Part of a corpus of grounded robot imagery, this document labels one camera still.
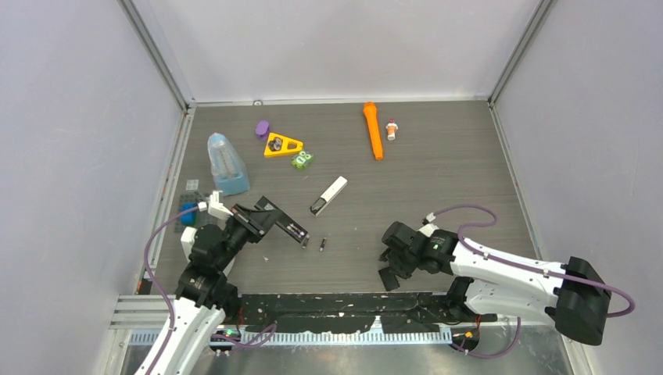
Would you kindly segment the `white rectangular thermometer device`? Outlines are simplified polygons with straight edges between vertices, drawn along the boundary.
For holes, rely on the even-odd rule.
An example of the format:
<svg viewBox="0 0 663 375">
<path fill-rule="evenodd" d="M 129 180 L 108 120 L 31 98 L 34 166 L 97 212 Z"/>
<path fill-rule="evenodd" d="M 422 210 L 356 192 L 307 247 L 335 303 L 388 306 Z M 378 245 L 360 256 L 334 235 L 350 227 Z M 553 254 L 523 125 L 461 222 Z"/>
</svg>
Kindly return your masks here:
<svg viewBox="0 0 663 375">
<path fill-rule="evenodd" d="M 309 207 L 314 216 L 319 216 L 335 197 L 346 187 L 347 179 L 339 176 L 320 197 Z"/>
</svg>

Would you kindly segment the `black remote battery cover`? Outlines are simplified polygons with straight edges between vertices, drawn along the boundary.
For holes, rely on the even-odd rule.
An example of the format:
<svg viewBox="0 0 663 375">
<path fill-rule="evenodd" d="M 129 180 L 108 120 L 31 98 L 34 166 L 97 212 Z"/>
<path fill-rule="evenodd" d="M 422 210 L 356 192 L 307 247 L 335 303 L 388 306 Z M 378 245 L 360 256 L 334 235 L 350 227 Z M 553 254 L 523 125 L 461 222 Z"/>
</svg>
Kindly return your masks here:
<svg viewBox="0 0 663 375">
<path fill-rule="evenodd" d="M 378 275 L 386 291 L 394 291 L 400 287 L 400 282 L 390 268 L 383 268 L 378 271 Z"/>
</svg>

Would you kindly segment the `black remote control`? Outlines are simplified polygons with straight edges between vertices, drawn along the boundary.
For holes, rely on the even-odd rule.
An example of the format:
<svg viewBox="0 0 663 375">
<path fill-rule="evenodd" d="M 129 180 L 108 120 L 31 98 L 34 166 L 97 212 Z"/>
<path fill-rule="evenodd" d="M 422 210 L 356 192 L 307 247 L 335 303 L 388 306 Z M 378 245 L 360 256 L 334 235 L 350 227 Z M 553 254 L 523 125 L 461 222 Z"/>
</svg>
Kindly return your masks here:
<svg viewBox="0 0 663 375">
<path fill-rule="evenodd" d="M 281 219 L 279 220 L 278 223 L 276 223 L 276 225 L 277 225 L 279 228 L 281 228 L 286 234 L 288 234 L 293 240 L 295 240 L 296 242 L 298 242 L 299 245 L 301 246 L 301 243 L 302 243 L 302 242 L 299 242 L 299 241 L 298 241 L 298 237 L 295 236 L 294 233 L 292 233 L 292 232 L 289 230 L 288 227 L 289 227 L 290 225 L 292 225 L 292 226 L 296 227 L 299 231 L 305 231 L 305 232 L 307 232 L 307 235 L 310 236 L 309 231 L 306 230 L 301 224 L 297 223 L 297 222 L 296 222 L 293 218 L 291 218 L 291 217 L 290 217 L 285 211 L 283 211 L 281 208 L 279 208 L 275 203 L 273 203 L 271 200 L 269 200 L 269 199 L 268 199 L 267 197 L 265 197 L 265 196 L 262 196 L 262 197 L 261 197 L 261 198 L 260 198 L 255 204 L 254 204 L 254 207 L 255 207 L 256 205 L 266 205 L 267 203 L 272 204 L 272 206 L 274 207 L 274 210 L 276 210 L 279 214 L 281 214 Z"/>
</svg>

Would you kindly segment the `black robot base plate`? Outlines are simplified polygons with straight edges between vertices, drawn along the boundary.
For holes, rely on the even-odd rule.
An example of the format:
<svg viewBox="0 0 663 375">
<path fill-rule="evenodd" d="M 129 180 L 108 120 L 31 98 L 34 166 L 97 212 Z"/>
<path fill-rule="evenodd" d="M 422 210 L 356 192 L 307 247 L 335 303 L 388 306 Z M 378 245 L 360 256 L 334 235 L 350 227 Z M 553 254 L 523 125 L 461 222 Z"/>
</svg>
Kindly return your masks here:
<svg viewBox="0 0 663 375">
<path fill-rule="evenodd" d="M 433 292 L 244 294 L 224 322 L 257 332 L 274 323 L 278 333 L 365 333 L 379 320 L 387 334 L 428 333 L 439 326 L 497 321 L 496 314 L 461 311 Z"/>
</svg>

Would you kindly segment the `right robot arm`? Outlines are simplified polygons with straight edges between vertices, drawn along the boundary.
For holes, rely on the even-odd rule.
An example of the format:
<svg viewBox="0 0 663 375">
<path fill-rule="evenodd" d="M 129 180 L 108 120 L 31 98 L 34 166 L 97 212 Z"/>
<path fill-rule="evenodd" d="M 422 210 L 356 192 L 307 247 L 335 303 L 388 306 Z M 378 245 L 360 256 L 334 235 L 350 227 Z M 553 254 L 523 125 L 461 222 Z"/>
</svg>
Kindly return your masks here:
<svg viewBox="0 0 663 375">
<path fill-rule="evenodd" d="M 429 223 L 414 230 L 393 222 L 382 236 L 386 246 L 380 271 L 388 291 L 415 270 L 444 273 L 453 282 L 446 310 L 455 320 L 483 315 L 519 317 L 554 327 L 585 345 L 598 346 L 611 301 L 602 279 L 585 259 L 566 263 L 528 259 L 488 248 Z"/>
</svg>

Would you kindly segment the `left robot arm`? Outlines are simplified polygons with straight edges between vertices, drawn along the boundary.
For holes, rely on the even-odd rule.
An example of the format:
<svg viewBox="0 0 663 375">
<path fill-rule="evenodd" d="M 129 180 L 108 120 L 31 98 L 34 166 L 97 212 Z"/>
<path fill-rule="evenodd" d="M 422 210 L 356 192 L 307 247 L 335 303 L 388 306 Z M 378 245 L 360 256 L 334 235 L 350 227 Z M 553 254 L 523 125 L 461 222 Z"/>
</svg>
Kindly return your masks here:
<svg viewBox="0 0 663 375">
<path fill-rule="evenodd" d="M 228 282 L 231 263 L 246 244 L 260 242 L 284 215 L 276 208 L 250 209 L 236 204 L 228 209 L 213 202 L 200 202 L 189 210 L 208 212 L 225 225 L 195 230 L 188 265 L 173 298 L 157 281 L 152 283 L 167 305 L 168 317 L 139 366 L 139 374 L 191 372 L 218 327 L 238 317 L 238 289 Z"/>
</svg>

